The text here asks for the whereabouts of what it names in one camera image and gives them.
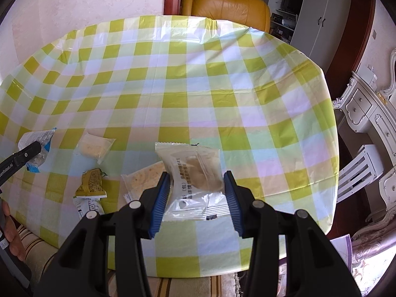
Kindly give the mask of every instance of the orange armchair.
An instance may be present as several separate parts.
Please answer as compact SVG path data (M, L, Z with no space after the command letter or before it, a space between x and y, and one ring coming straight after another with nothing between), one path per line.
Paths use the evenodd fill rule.
M268 32L270 10L262 0L183 0L181 14L230 20Z

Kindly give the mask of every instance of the textured wallpaper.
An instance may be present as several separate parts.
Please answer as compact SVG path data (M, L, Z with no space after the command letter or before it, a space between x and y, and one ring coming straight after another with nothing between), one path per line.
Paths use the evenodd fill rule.
M163 13L164 0L16 0L0 25L0 82L37 49L69 31Z

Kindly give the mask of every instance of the white chair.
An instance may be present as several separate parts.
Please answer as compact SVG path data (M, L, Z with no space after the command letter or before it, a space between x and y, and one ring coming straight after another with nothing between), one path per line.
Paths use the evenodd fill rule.
M384 166L375 145L363 145L339 173L337 203L375 181L383 172Z

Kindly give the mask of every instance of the ridged blue pad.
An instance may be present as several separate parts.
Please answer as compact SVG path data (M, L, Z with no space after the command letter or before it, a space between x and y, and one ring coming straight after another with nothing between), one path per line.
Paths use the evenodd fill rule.
M234 225L235 231L238 232L240 237L242 237L242 234L244 232L242 211L239 206L234 187L227 173L224 174L224 188L228 208L230 209L232 224Z
M148 230L151 238L153 238L160 230L162 217L164 216L165 206L168 201L169 191L171 188L171 178L169 174L167 174L162 184L159 184L159 187L159 192L151 211L151 226Z

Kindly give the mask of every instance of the snack package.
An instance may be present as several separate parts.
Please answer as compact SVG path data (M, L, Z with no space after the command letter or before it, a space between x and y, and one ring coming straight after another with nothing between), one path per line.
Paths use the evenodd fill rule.
M96 159L98 164L101 164L115 140L85 133L78 142L77 148L83 156Z
M85 199L106 198L107 193L102 189L102 177L107 174L101 169L86 171L81 176L81 185L76 191L76 197Z
M26 146L32 144L35 141L38 141L41 144L41 152L26 163L26 168L28 171L32 173L40 172L38 167L42 165L47 158L51 147L51 139L55 133L55 130L56 128L53 128L49 131L28 132L22 135L18 142L19 150L24 149Z
M145 189L157 186L162 172L165 172L165 166L161 161L129 175L121 175L128 190L128 193L124 195L126 203L139 200Z
M80 220L87 214L88 211L96 211L100 215L104 214L99 199L84 199L75 196L73 198L73 204L78 210L78 216L80 217Z
M164 221L211 220L229 214L218 149L156 143L155 151L173 179Z

